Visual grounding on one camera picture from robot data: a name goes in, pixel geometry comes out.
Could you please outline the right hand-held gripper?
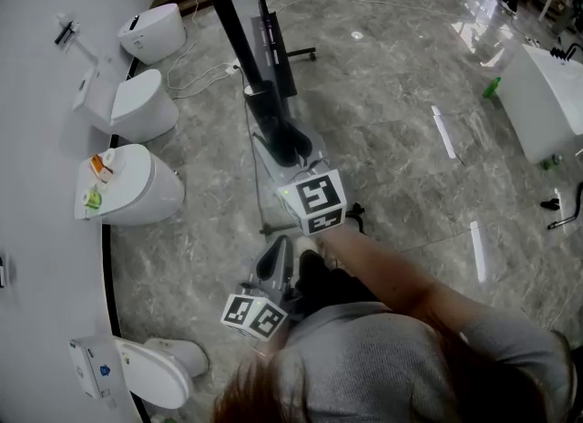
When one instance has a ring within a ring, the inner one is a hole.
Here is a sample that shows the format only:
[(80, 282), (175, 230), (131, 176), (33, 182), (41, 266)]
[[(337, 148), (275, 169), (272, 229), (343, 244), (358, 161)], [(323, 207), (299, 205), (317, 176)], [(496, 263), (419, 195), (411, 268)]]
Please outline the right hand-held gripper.
[[(295, 125), (287, 125), (287, 140), (296, 163), (306, 166), (312, 154), (312, 141)], [(263, 136), (252, 134), (252, 147), (266, 170), (290, 168), (292, 162), (273, 150)], [(315, 235), (342, 225), (347, 200), (338, 170), (327, 160), (317, 160), (302, 169), (275, 192), (282, 208), (291, 216), (304, 235)]]

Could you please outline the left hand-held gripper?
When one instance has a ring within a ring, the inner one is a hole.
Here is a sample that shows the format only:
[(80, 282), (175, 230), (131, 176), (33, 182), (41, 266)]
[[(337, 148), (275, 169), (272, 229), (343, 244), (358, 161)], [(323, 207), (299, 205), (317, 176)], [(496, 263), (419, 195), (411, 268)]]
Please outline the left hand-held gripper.
[[(263, 250), (256, 274), (239, 282), (220, 322), (241, 335), (268, 342), (286, 323), (302, 320), (302, 296), (292, 286), (293, 245), (289, 236), (279, 236)], [(261, 280), (272, 275), (273, 280)]]

